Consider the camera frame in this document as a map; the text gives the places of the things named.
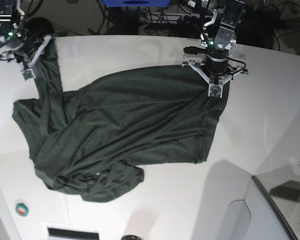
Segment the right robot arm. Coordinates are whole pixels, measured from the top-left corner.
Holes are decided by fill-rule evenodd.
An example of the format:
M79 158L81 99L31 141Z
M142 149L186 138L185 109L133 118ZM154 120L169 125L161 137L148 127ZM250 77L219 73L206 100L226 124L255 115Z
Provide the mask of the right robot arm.
M55 37L49 20L31 16L22 10L20 0L0 0L0 49L7 48L0 62L17 64L25 79L36 77L36 63Z

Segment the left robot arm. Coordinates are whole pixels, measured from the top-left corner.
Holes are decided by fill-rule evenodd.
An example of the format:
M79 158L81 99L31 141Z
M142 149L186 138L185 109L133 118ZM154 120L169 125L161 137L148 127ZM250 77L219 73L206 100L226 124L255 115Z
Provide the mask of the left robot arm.
M236 75L247 74L247 64L234 59L236 27L245 13L243 0L197 0L200 47L183 49L182 65L197 72L212 91L222 90Z

